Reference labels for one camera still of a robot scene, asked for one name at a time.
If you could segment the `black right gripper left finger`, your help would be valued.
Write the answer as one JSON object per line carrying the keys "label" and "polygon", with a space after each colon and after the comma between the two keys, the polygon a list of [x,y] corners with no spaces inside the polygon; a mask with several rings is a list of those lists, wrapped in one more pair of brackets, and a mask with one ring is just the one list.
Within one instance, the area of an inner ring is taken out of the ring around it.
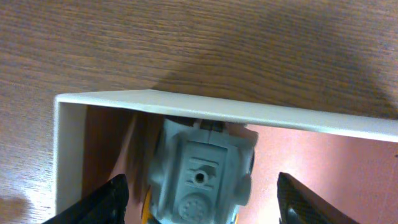
{"label": "black right gripper left finger", "polygon": [[118,174],[43,224],[124,224],[128,200],[126,175]]}

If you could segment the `yellow grey toy truck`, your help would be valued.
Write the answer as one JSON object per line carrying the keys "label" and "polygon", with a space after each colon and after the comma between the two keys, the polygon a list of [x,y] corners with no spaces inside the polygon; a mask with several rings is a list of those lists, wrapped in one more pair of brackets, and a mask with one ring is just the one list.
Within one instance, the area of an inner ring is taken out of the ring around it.
{"label": "yellow grey toy truck", "polygon": [[239,208],[250,199],[257,139],[243,124],[165,119],[141,222],[236,223]]}

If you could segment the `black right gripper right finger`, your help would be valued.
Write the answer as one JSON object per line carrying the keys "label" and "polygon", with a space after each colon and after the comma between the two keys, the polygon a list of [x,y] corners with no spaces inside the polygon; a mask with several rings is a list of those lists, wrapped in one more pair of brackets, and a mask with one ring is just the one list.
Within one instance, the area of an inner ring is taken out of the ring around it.
{"label": "black right gripper right finger", "polygon": [[358,224],[288,173],[277,180],[280,224]]}

